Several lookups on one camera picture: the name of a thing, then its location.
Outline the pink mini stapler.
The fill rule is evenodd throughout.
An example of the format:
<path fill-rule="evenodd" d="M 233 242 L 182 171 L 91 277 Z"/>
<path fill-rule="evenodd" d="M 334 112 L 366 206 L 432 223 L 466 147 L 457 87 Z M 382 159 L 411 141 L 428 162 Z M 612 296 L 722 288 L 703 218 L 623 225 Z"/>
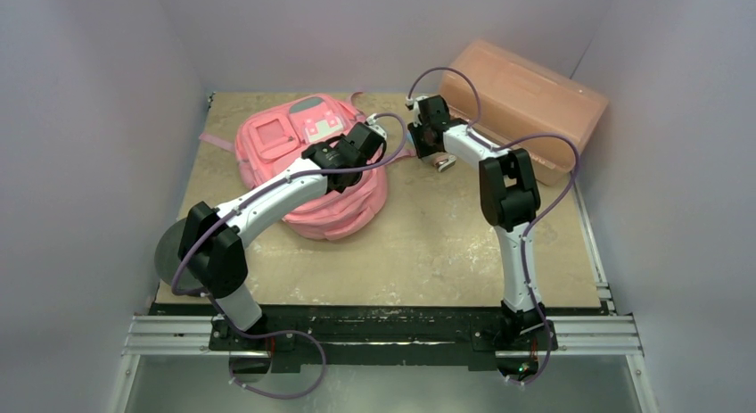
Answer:
<path fill-rule="evenodd" d="M 431 165 L 439 173 L 442 173 L 456 164 L 456 156 L 452 154 L 438 154 L 431 159 Z"/>

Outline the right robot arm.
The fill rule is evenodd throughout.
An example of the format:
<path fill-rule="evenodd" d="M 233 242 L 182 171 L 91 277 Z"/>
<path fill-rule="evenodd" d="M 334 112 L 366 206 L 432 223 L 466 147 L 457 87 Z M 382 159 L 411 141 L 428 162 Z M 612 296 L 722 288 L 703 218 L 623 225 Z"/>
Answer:
<path fill-rule="evenodd" d="M 523 149 L 502 148 L 454 119 L 439 95 L 406 99 L 408 125 L 418 157 L 445 153 L 469 164 L 478 176 L 481 213 L 499 242 L 504 273 L 500 321 L 503 341 L 521 348 L 544 325 L 542 302 L 528 271 L 533 256 L 528 227 L 541 205 L 531 158 Z"/>

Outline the pink backpack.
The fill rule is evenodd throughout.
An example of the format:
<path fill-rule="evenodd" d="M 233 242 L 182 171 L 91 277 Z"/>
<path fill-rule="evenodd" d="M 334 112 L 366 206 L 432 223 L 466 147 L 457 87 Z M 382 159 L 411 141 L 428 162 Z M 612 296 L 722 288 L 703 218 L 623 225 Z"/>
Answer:
<path fill-rule="evenodd" d="M 412 157 L 355 99 L 314 94 L 251 115 L 229 142 L 201 140 L 232 153 L 249 191 L 216 206 L 249 243 L 283 221 L 299 235 L 338 240 L 369 223 L 388 198 L 387 166 Z"/>

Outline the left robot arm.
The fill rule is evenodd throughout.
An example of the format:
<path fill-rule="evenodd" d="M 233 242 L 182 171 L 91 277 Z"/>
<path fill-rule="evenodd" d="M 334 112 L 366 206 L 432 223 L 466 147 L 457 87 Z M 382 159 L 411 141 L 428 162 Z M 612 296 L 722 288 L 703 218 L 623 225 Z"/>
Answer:
<path fill-rule="evenodd" d="M 247 194 L 211 208 L 195 204 L 187 214 L 177 247 L 180 262 L 171 287 L 185 271 L 233 324 L 231 337 L 245 350 L 258 348 L 266 337 L 263 312 L 246 287 L 245 251 L 260 234 L 286 214 L 331 192 L 343 193 L 377 168 L 386 133 L 377 124 L 359 122 L 345 135 L 308 146 L 280 174 Z"/>

